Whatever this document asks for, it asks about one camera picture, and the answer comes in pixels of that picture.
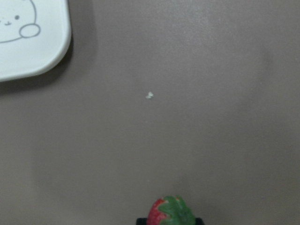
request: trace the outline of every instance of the printed line drawing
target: printed line drawing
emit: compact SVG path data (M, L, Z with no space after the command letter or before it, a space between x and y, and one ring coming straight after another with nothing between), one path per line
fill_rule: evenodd
M0 0L0 44L40 34L33 0Z

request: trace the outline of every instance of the cartoon animal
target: cartoon animal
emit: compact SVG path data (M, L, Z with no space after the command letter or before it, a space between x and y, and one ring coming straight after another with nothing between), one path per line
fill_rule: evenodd
M40 34L33 0L0 0L0 44Z

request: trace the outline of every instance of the gray surface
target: gray surface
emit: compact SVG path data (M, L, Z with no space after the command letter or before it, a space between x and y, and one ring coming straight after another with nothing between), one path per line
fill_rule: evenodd
M70 11L63 62L0 84L0 224L133 225L170 194L207 225L299 224L299 0Z

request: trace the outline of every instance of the strawberry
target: strawberry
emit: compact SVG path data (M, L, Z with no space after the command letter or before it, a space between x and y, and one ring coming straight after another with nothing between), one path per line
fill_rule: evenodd
M195 217L180 196L167 196L153 204L147 225L195 225Z

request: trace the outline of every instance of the white tray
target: white tray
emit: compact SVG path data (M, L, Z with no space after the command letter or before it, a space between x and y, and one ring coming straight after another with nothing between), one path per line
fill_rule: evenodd
M70 39L68 0L0 0L0 81L50 70Z

